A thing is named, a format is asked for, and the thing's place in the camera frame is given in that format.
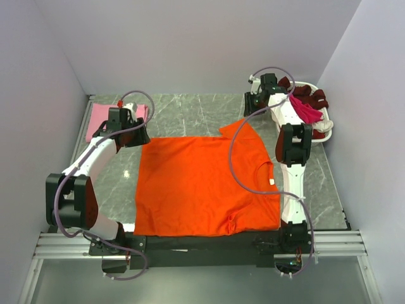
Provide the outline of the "orange t shirt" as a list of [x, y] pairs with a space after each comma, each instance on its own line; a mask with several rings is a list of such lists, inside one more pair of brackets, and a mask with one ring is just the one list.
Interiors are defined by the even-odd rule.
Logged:
[[218, 137], [158, 137], [142, 148], [136, 235], [228, 236], [280, 227], [273, 164], [243, 121]]

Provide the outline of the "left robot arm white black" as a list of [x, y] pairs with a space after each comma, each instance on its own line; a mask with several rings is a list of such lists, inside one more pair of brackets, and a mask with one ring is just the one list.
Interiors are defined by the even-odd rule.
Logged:
[[130, 108], [111, 107], [86, 150], [60, 174], [46, 179], [46, 220], [62, 230], [80, 229], [95, 239], [104, 240], [104, 247], [114, 255], [127, 245], [120, 222], [99, 211], [93, 182], [103, 167], [122, 148], [150, 143], [146, 130], [147, 118]]

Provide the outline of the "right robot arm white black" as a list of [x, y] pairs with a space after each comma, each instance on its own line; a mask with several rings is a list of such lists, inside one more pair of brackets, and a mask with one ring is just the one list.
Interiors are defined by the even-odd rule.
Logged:
[[287, 89], [278, 85], [274, 73], [260, 77], [250, 75], [251, 90], [245, 93], [244, 115], [258, 114], [268, 107], [278, 127], [275, 156], [283, 177], [282, 228], [278, 247], [293, 252], [300, 244], [309, 241], [307, 216], [304, 202], [304, 172], [309, 160], [312, 141], [312, 126], [304, 123], [296, 113]]

